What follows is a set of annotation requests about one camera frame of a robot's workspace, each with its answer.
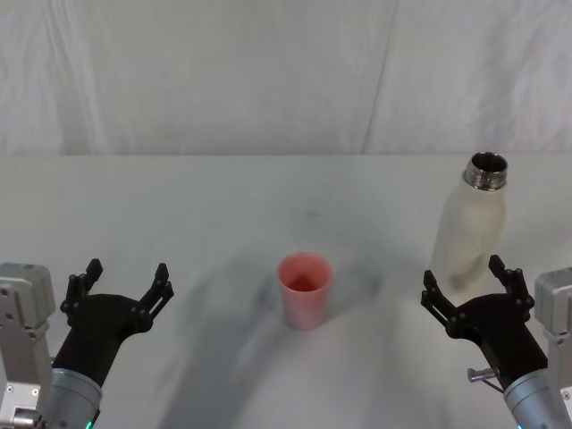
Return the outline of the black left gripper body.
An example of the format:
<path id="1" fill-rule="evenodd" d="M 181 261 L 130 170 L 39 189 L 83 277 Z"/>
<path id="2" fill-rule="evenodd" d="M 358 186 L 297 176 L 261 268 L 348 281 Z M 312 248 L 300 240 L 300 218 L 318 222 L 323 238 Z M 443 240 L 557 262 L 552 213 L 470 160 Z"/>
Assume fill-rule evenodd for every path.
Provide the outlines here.
<path id="1" fill-rule="evenodd" d="M 136 300 L 112 294 L 64 300 L 61 310 L 70 330 L 53 368 L 84 375 L 102 387 L 122 343 L 139 332 L 138 309 Z"/>

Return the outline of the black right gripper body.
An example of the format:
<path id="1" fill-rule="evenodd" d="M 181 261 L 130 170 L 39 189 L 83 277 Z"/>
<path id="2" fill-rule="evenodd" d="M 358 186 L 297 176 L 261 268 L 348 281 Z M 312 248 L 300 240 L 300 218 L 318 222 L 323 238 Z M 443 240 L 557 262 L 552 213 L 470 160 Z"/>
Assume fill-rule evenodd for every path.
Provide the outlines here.
<path id="1" fill-rule="evenodd" d="M 524 375 L 545 369 L 548 360 L 526 322 L 534 299 L 509 294 L 488 294 L 461 305 L 459 337 L 472 341 L 496 371 L 502 389 Z"/>

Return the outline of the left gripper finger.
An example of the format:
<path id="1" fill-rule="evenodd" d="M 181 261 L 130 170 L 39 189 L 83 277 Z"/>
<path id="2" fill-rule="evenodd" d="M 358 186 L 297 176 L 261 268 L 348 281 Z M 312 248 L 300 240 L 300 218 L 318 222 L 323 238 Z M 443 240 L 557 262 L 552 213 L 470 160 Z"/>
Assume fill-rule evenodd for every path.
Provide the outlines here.
<path id="1" fill-rule="evenodd" d="M 134 332 L 148 332 L 152 328 L 155 318 L 173 296 L 174 292 L 169 281 L 167 265 L 160 263 L 150 288 L 130 310 Z"/>
<path id="2" fill-rule="evenodd" d="M 93 258 L 84 273 L 69 276 L 66 296 L 60 306 L 60 310 L 66 315 L 68 324 L 72 323 L 73 315 L 80 302 L 87 297 L 102 272 L 101 261 L 98 258 Z"/>

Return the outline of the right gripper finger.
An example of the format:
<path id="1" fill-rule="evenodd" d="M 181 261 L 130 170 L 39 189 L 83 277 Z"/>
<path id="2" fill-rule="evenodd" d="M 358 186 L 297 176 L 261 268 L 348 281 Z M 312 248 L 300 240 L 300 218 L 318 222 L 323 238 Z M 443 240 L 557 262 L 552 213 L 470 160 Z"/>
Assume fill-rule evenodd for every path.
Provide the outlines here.
<path id="1" fill-rule="evenodd" d="M 492 275 L 512 297 L 516 308 L 522 311 L 523 319 L 529 320 L 530 310 L 534 307 L 534 299 L 526 286 L 523 270 L 507 268 L 498 255 L 490 257 L 488 267 Z"/>
<path id="2" fill-rule="evenodd" d="M 442 293 L 431 270 L 424 272 L 425 289 L 421 305 L 444 327 L 451 338 L 463 338 L 466 313 L 462 307 L 454 306 Z"/>

